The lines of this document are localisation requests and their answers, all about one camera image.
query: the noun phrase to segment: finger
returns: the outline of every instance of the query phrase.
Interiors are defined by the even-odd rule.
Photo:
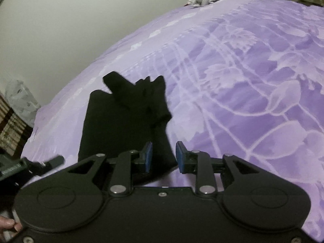
[[[0,215],[0,229],[11,229],[15,223],[15,220]]]
[[[22,224],[21,223],[16,223],[15,226],[14,226],[15,230],[17,232],[19,232],[20,230],[22,230]]]

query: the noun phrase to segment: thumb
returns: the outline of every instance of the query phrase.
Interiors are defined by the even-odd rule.
[[[15,221],[10,218],[6,218],[0,215],[0,230],[1,229],[11,229],[15,225]]]

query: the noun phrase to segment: black mechanical device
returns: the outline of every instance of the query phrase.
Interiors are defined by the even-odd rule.
[[[24,229],[12,243],[314,243],[301,229],[310,199],[300,187],[234,155],[211,158],[176,144],[190,187],[133,187],[150,170],[152,144],[117,158],[94,155],[21,189]],[[220,173],[224,191],[217,190]]]

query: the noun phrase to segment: fingernail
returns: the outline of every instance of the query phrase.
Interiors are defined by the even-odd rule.
[[[15,220],[13,220],[13,219],[9,219],[9,220],[7,220],[7,222],[6,222],[8,225],[11,225],[11,226],[13,226],[15,223],[16,223],[16,221]]]

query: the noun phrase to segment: striped brown object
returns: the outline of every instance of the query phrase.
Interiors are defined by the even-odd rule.
[[[32,130],[14,113],[0,94],[0,150],[4,150],[13,159],[20,158]]]

